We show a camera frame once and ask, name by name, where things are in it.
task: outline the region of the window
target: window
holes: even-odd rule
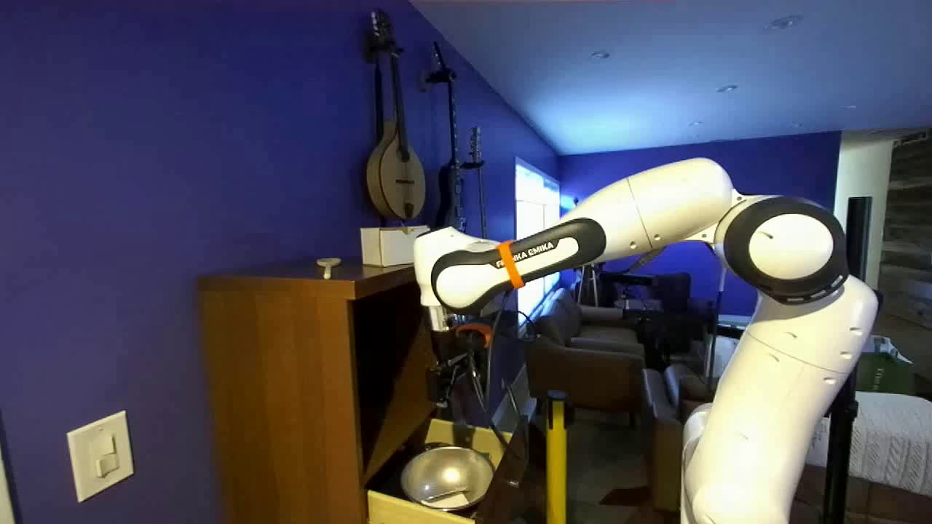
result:
[[[515,163],[515,237],[544,229],[559,220],[559,186],[544,172]],[[531,280],[518,290],[518,310],[531,313],[556,284],[556,274]]]

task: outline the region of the mandolin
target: mandolin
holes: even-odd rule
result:
[[[369,189],[369,201],[383,214],[397,214],[410,220],[425,205],[425,169],[409,140],[403,67],[399,67],[403,50],[391,34],[391,18],[384,10],[372,10],[372,41],[383,53],[391,54],[394,120],[384,117],[384,106],[383,106],[383,67],[375,63],[383,140],[367,160],[367,189]]]

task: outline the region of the blue wall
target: blue wall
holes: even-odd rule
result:
[[[594,189],[686,157],[712,157],[725,166],[735,186],[745,195],[799,195],[833,210],[840,133],[803,133],[771,140],[696,143],[672,149],[640,149],[616,154],[563,157],[559,189],[586,198]],[[608,271],[626,271],[633,262],[613,262]],[[694,303],[709,304],[716,297],[722,265],[704,243],[672,243],[661,255],[648,258],[636,274],[691,274]],[[748,313],[754,290],[729,274],[722,310]]]
[[[403,0],[0,6],[0,421],[23,521],[220,521],[196,275],[358,255],[372,6],[436,186],[445,99],[420,89],[436,34]],[[490,233],[512,236],[512,160],[556,154],[450,60],[464,127],[485,124]],[[138,476],[77,507],[64,434],[123,408]]]

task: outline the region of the orange ring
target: orange ring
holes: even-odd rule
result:
[[[512,255],[512,243],[509,243],[509,240],[501,240],[501,243],[499,243],[499,255],[501,255],[501,265],[505,265],[506,280],[512,283],[512,288],[521,288],[525,280],[521,280],[521,274],[518,274],[518,265],[515,265],[515,255]]]

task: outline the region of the light switch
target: light switch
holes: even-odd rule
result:
[[[68,450],[80,499],[132,476],[135,454],[125,411],[68,431]]]

